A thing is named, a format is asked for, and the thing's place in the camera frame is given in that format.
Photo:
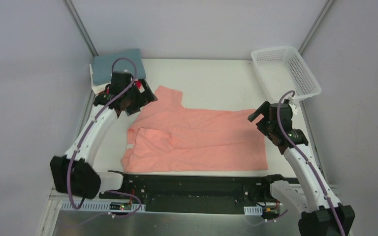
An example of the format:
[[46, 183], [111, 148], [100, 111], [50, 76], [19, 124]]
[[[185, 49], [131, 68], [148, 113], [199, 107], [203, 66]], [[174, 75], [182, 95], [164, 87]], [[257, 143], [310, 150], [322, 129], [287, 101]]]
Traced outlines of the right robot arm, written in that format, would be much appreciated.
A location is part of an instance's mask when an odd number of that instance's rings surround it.
[[262, 118], [256, 123], [257, 129], [284, 156], [303, 191], [299, 194], [280, 174], [267, 175], [259, 187], [259, 199], [280, 202], [297, 218], [302, 236], [349, 235], [355, 212], [340, 201], [324, 179], [303, 131], [292, 127], [293, 111], [288, 101], [265, 101], [248, 120], [253, 122], [259, 116]]

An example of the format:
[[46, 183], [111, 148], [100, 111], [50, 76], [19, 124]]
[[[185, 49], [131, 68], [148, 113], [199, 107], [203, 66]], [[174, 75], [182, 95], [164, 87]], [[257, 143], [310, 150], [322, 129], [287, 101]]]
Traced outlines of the salmon pink t-shirt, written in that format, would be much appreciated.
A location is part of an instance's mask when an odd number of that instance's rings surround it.
[[127, 130], [122, 166], [129, 173], [264, 171], [265, 137], [251, 110], [189, 109], [183, 93], [160, 86]]

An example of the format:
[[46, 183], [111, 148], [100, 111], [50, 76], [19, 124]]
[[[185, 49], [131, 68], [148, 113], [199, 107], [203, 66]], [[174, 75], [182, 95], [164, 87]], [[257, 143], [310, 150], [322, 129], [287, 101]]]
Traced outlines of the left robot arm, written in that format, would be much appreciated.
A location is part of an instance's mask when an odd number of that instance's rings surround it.
[[130, 116], [156, 100], [145, 78], [134, 79], [130, 72], [113, 72], [111, 82], [94, 98], [90, 117], [78, 138], [63, 156], [54, 156], [50, 161], [55, 189], [85, 199], [108, 190], [119, 199], [126, 198], [130, 185], [123, 181], [124, 175], [96, 171], [96, 154], [121, 113]]

